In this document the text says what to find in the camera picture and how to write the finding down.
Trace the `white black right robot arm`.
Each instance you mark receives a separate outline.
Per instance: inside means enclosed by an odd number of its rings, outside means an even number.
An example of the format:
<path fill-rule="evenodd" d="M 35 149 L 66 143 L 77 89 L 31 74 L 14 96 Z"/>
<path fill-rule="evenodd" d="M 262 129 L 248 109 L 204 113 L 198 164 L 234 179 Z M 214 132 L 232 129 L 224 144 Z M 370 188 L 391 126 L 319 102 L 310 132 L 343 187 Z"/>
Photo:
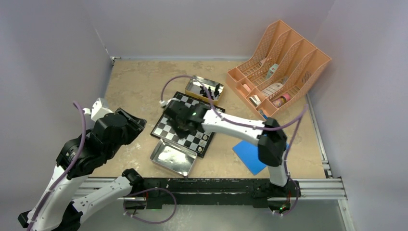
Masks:
<path fill-rule="evenodd" d="M 283 156 L 288 151 L 287 136 L 275 119 L 244 119 L 223 113 L 211 104 L 187 106 L 175 98 L 160 101 L 160 105 L 180 138 L 201 129 L 229 135 L 257 146 L 258 160 L 268 167 L 271 192 L 281 196 L 288 191 L 288 176 L 283 166 Z"/>

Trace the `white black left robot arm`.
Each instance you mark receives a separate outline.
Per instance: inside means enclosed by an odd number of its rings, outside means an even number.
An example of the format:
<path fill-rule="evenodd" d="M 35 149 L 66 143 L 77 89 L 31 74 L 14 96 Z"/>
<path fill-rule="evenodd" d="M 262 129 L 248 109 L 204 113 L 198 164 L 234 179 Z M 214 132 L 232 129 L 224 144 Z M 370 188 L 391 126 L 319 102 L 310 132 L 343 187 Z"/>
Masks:
<path fill-rule="evenodd" d="M 118 108 L 98 118 L 92 129 L 83 128 L 78 138 L 67 141 L 40 201 L 18 216 L 21 226 L 28 231 L 76 231 L 92 214 L 115 199 L 141 195 L 143 177 L 130 168 L 108 186 L 74 198 L 89 175 L 112 159 L 121 146 L 131 144 L 146 123 L 145 119 Z"/>

